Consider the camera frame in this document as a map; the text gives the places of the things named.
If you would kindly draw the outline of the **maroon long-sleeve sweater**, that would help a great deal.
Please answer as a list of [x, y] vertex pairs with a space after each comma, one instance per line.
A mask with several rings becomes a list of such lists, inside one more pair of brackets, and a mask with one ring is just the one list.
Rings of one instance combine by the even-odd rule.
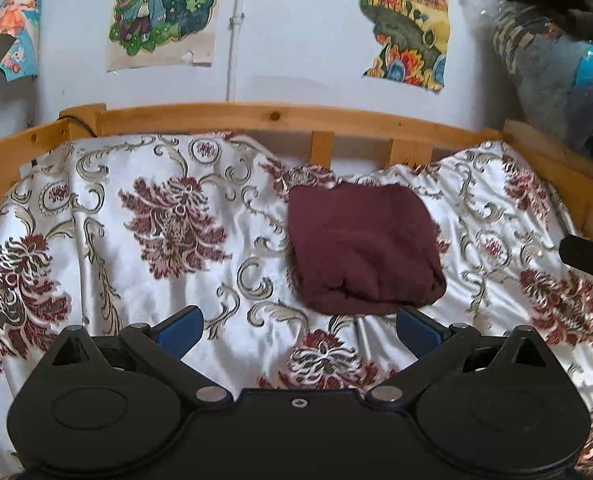
[[445, 295], [434, 221], [398, 184], [295, 186], [288, 229], [307, 307], [325, 315], [385, 315]]

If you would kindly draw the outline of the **plastic bag of clothes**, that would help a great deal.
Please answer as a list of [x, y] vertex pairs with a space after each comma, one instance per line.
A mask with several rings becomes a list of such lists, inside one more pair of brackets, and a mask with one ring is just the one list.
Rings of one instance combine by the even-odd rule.
[[593, 42], [518, 2], [500, 3], [490, 25], [527, 122], [593, 160]]

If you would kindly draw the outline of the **colourful landscape poster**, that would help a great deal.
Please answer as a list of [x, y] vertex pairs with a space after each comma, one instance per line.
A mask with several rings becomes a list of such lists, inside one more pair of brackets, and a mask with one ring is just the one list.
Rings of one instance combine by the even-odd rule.
[[380, 51], [366, 77], [440, 92], [450, 34], [448, 0], [360, 0]]

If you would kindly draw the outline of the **anime girl poster left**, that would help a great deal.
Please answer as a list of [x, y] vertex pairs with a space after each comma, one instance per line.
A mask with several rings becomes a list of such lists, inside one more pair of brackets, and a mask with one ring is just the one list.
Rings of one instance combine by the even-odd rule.
[[0, 5], [0, 36], [13, 39], [0, 61], [6, 81], [38, 76], [42, 0], [4, 0]]

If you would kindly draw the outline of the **wooden bed frame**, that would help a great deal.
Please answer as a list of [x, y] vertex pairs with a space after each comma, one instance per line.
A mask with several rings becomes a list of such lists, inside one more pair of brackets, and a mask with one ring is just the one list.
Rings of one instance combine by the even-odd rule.
[[592, 163], [534, 128], [509, 120], [500, 131], [470, 131], [421, 119], [326, 106], [188, 103], [119, 110], [103, 104], [68, 108], [55, 122], [0, 140], [0, 200], [19, 181], [23, 164], [64, 141], [141, 132], [246, 130], [307, 132], [310, 162], [325, 167], [331, 164], [336, 136], [389, 141], [388, 165], [424, 165], [442, 151], [460, 151], [485, 140], [502, 140], [522, 155], [539, 177], [555, 186], [573, 222], [593, 240]]

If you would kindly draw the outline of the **white wall pipe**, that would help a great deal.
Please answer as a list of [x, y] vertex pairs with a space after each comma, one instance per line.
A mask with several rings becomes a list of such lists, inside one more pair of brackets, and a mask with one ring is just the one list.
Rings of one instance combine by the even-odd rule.
[[240, 32], [245, 19], [244, 0], [234, 0], [234, 12], [229, 18], [230, 44], [226, 82], [227, 102], [234, 102], [236, 99]]

